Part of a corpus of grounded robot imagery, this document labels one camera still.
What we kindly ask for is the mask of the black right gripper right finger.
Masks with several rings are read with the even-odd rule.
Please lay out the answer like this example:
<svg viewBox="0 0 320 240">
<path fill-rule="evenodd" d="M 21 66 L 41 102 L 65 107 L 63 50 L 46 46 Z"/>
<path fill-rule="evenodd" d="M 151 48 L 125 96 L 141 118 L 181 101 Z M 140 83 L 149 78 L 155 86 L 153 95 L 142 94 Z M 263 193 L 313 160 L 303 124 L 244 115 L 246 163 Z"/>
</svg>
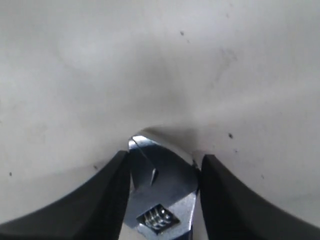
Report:
<svg viewBox="0 0 320 240">
<path fill-rule="evenodd" d="M 210 240 L 318 240 L 320 229 L 271 204 L 213 154 L 203 157 L 200 202 Z"/>
</svg>

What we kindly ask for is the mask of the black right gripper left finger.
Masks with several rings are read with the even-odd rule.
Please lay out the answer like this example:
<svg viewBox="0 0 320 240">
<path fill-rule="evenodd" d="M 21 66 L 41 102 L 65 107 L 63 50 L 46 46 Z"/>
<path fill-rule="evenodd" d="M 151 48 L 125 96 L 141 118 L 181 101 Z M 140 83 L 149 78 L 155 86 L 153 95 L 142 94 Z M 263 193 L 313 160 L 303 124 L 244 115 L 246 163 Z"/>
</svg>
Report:
<svg viewBox="0 0 320 240">
<path fill-rule="evenodd" d="M 117 240 L 130 191 L 128 152 L 118 151 L 63 198 L 0 225 L 2 240 Z"/>
</svg>

